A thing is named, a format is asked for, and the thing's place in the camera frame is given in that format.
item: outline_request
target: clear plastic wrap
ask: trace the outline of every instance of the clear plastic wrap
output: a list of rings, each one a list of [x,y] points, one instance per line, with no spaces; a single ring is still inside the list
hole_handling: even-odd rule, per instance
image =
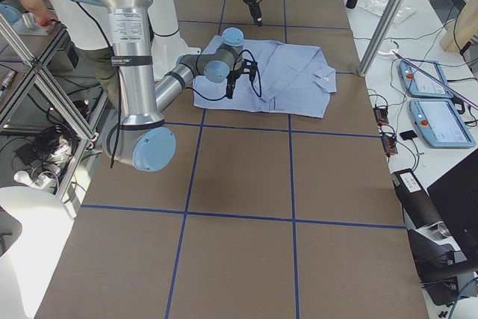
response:
[[[362,9],[370,11],[372,14],[382,16],[385,7],[387,6],[388,0],[361,0],[358,5]],[[400,24],[403,20],[411,16],[417,9],[414,7],[408,7],[404,4],[400,6],[400,9],[397,11],[397,15],[394,18],[395,24]]]

